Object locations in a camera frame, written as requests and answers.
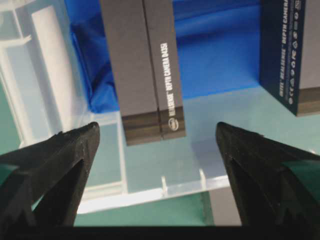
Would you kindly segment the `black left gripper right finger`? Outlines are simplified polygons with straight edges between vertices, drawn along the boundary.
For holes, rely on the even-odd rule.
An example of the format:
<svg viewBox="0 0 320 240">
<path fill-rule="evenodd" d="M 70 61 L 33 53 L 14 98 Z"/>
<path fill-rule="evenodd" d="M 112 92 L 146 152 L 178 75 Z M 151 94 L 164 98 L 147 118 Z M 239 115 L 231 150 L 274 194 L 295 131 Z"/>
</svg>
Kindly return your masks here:
<svg viewBox="0 0 320 240">
<path fill-rule="evenodd" d="M 319 226 L 317 154 L 225 122 L 215 138 L 244 226 Z"/>
</svg>

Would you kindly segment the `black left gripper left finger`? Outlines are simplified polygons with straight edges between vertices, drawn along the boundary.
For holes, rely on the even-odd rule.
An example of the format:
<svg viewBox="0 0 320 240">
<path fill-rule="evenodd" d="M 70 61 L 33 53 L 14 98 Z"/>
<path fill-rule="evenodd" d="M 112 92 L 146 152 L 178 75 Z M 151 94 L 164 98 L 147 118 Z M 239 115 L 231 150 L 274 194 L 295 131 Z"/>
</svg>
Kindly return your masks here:
<svg viewBox="0 0 320 240">
<path fill-rule="evenodd" d="M 1 155 L 16 169 L 0 186 L 0 225 L 72 226 L 99 144 L 91 122 Z"/>
</svg>

